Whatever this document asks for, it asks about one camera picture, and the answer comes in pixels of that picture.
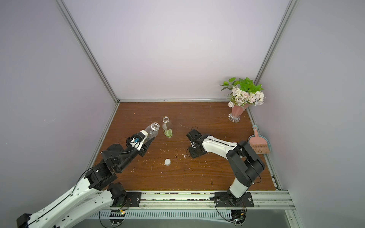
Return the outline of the blue label clear bottle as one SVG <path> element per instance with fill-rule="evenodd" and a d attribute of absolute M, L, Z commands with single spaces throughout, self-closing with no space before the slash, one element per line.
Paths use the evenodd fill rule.
<path fill-rule="evenodd" d="M 157 122 L 154 122 L 151 125 L 149 125 L 145 129 L 145 131 L 148 133 L 147 138 L 148 139 L 152 139 L 152 138 L 156 137 L 158 135 L 158 133 L 159 133 L 159 129 L 160 129 L 160 125 Z"/>

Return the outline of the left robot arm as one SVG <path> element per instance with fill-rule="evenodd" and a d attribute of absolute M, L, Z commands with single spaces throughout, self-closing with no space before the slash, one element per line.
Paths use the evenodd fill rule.
<path fill-rule="evenodd" d="M 102 151 L 102 160 L 86 170 L 78 182 L 65 194 L 33 214 L 23 214 L 16 220 L 19 228 L 72 228 L 97 211 L 123 207 L 127 193 L 117 174 L 133 161 L 144 156 L 153 142 L 142 130 L 126 141 L 126 146 L 113 144 Z"/>

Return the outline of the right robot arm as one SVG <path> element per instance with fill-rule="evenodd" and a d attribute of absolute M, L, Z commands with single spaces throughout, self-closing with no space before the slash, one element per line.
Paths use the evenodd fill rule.
<path fill-rule="evenodd" d="M 195 129 L 187 134 L 187 138 L 191 143 L 188 151 L 192 158 L 213 153 L 229 162 L 235 179 L 228 194 L 234 199 L 241 198 L 266 168 L 262 159 L 246 141 L 227 142 L 212 135 L 202 135 Z"/>

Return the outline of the left white bottle cap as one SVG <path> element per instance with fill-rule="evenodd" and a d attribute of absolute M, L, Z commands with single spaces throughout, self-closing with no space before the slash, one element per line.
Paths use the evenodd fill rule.
<path fill-rule="evenodd" d="M 164 161 L 164 165 L 165 165 L 165 166 L 169 166 L 169 165 L 171 165 L 171 160 L 170 160 L 170 159 L 165 159 L 165 161 Z"/>

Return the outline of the green label clear bottle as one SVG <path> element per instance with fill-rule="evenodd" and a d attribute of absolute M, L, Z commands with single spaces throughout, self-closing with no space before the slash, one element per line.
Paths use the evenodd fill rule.
<path fill-rule="evenodd" d="M 172 123 L 169 117 L 163 117 L 163 132 L 167 138 L 171 138 L 173 136 Z"/>

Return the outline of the pink flower vase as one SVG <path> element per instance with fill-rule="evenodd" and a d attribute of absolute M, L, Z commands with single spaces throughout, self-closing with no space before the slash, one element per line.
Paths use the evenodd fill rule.
<path fill-rule="evenodd" d="M 232 108 L 231 113 L 228 116 L 228 119 L 233 123 L 238 123 L 240 121 L 240 116 L 243 114 L 243 112 L 249 107 L 249 104 L 246 104 L 244 106 L 234 106 Z"/>

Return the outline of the artificial flower bouquet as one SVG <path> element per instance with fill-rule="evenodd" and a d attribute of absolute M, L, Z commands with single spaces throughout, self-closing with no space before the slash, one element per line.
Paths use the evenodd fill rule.
<path fill-rule="evenodd" d="M 265 95 L 261 84 L 254 84 L 249 78 L 230 78 L 220 85 L 223 90 L 230 90 L 228 95 L 228 106 L 230 108 L 242 107 L 245 105 L 262 105 Z"/>

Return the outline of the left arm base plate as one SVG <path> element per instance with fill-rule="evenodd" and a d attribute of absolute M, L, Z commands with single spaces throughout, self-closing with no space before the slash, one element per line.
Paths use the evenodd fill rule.
<path fill-rule="evenodd" d="M 127 192 L 121 196 L 118 201 L 113 200 L 111 208 L 138 208 L 140 205 L 142 193 L 141 192 Z"/>

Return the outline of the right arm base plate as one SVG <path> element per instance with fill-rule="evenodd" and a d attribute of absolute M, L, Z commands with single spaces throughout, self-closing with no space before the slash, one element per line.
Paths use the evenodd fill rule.
<path fill-rule="evenodd" d="M 215 203 L 217 208 L 227 207 L 246 207 L 253 208 L 254 202 L 250 192 L 245 192 L 241 197 L 236 198 L 227 192 L 215 192 L 214 196 L 210 198 Z"/>

